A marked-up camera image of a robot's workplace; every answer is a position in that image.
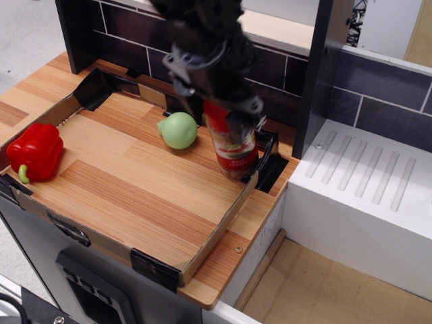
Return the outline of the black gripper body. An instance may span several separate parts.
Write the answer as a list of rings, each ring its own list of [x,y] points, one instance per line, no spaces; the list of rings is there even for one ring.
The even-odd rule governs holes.
[[[252,44],[222,43],[208,55],[187,52],[177,46],[163,58],[175,92],[195,92],[227,112],[241,111],[254,118],[254,128],[266,121],[263,100],[245,79],[253,67],[256,52]]]

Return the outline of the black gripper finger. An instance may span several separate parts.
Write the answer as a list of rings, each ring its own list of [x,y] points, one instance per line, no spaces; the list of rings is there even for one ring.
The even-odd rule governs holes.
[[[229,138],[233,145],[246,153],[251,153],[255,143],[251,139],[254,134],[254,118],[241,111],[232,111],[226,117]]]
[[[201,127],[203,124],[204,99],[195,92],[190,91],[179,92],[177,96],[185,112],[195,120],[198,127]]]

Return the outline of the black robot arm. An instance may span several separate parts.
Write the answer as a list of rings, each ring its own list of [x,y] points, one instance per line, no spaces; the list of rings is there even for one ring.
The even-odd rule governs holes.
[[[208,101],[222,109],[235,144],[265,123],[263,101],[245,79],[257,55],[243,33],[241,1],[153,1],[167,22],[171,52],[163,58],[173,87],[195,119]]]

